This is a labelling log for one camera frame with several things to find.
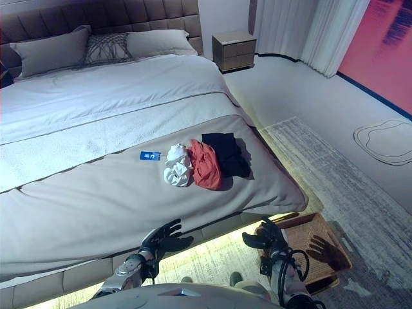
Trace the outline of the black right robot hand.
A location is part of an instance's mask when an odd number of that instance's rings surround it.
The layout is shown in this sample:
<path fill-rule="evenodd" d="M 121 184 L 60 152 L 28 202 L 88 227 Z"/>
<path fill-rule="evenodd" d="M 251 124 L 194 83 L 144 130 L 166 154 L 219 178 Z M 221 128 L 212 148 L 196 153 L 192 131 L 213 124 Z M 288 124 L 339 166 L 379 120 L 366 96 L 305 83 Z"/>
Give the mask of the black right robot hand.
<path fill-rule="evenodd" d="M 288 248 L 281 229 L 268 217 L 262 217 L 260 226 L 255 234 L 242 233 L 242 240 L 246 246 L 261 250 L 269 250 L 269 253 L 282 252 Z"/>

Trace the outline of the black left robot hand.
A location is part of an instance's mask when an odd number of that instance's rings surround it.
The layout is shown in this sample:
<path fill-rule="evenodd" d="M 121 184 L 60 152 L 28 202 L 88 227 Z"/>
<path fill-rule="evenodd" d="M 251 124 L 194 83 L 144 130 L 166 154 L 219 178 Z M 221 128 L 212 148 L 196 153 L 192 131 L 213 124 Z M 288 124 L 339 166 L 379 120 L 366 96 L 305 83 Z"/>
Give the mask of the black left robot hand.
<path fill-rule="evenodd" d="M 192 236 L 183 237 L 181 219 L 175 219 L 152 230 L 143 240 L 138 254 L 147 261 L 161 260 L 167 252 L 179 252 L 191 246 Z"/>

